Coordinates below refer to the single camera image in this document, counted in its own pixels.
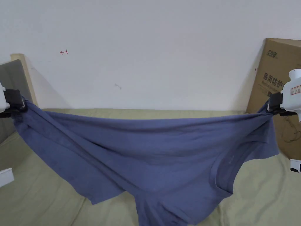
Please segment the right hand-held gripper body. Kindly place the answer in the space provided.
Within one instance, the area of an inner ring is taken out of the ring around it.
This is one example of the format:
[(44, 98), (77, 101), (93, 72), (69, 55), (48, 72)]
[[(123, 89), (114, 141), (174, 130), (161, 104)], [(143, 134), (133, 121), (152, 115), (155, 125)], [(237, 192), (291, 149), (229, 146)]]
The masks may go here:
[(282, 108), (295, 112), (301, 122), (301, 69), (293, 69), (288, 74), (290, 81), (283, 89), (272, 95), (273, 110)]

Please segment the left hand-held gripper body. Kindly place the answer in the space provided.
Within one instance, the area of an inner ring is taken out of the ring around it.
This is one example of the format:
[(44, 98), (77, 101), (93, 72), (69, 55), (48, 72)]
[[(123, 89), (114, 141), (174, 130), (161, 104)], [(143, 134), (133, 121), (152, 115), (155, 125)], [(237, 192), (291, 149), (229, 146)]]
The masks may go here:
[(10, 108), (9, 99), (13, 96), (21, 96), (19, 90), (7, 89), (0, 83), (0, 112)]

